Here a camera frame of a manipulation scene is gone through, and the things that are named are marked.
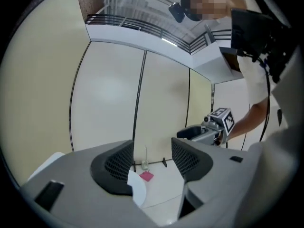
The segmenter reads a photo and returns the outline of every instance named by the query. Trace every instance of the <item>ceiling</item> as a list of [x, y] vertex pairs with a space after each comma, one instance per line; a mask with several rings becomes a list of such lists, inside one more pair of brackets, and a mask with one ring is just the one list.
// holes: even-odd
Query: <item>ceiling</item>
[[211, 29], [218, 27], [221, 20], [203, 20], [195, 22], [185, 18], [182, 23], [175, 21], [168, 7], [180, 0], [104, 0], [103, 13], [140, 19], [168, 30], [175, 36], [191, 42], [205, 31], [205, 24]]

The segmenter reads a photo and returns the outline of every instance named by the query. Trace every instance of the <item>white sleeve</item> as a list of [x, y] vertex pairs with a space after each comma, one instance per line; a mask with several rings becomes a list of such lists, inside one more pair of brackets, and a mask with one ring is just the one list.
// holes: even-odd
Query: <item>white sleeve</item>
[[252, 62], [249, 57], [237, 57], [239, 69], [241, 70], [247, 84], [250, 106], [260, 103], [268, 96], [267, 80], [264, 69], [259, 62]]

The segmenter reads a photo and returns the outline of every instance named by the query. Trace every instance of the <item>person's arm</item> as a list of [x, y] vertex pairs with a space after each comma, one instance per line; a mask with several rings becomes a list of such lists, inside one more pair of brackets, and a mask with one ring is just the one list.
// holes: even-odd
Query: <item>person's arm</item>
[[266, 118], [267, 98], [260, 103], [254, 104], [248, 113], [236, 123], [228, 139], [248, 133], [259, 126]]

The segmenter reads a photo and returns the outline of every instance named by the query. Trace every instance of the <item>pink sticky note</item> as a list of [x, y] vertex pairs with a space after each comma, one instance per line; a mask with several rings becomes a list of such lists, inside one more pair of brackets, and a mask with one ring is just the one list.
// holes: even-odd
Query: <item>pink sticky note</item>
[[145, 181], [150, 181], [152, 177], [154, 176], [152, 173], [149, 171], [144, 171], [142, 174], [139, 175], [142, 179]]

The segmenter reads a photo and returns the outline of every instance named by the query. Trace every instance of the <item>robotic arm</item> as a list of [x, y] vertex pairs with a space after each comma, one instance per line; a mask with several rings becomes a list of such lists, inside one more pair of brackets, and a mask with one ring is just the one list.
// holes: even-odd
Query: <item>robotic arm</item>
[[221, 144], [228, 141], [228, 136], [234, 125], [235, 121], [231, 109], [219, 108], [205, 116], [201, 125], [186, 127], [177, 132], [176, 136], [206, 145], [218, 146], [220, 136], [222, 138]]

